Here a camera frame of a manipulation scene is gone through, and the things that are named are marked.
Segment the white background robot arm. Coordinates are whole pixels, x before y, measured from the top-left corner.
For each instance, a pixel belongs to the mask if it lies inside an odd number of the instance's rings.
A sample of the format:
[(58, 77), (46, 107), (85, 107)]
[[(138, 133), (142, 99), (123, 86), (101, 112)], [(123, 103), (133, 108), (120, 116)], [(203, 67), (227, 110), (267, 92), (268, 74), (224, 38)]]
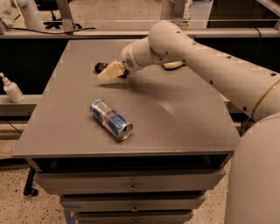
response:
[(35, 0), (0, 0), (0, 19), (7, 28), (14, 25), (14, 19), (11, 17), (13, 9), (17, 9), (27, 29), (43, 29), (43, 20)]

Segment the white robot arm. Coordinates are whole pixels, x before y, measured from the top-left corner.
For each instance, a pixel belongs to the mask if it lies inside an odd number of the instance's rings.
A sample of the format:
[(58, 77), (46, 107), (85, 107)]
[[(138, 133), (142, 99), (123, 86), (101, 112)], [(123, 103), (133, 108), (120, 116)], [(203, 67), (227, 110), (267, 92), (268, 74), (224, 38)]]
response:
[(255, 121), (231, 161), (225, 224), (280, 224), (279, 73), (199, 44), (160, 21), (146, 38), (124, 47), (99, 79), (172, 61), (186, 64)]

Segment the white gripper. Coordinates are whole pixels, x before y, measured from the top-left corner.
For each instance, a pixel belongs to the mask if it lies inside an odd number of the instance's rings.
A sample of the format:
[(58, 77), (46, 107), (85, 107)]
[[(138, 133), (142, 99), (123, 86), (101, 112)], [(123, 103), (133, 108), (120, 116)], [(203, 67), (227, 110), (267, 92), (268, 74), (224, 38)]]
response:
[(124, 74), (125, 68), (129, 71), (138, 71), (143, 69), (137, 63), (136, 57), (134, 55), (134, 46), (127, 45), (122, 49), (121, 61), (114, 60), (105, 69), (101, 71), (98, 75), (100, 81), (108, 81), (119, 77)]

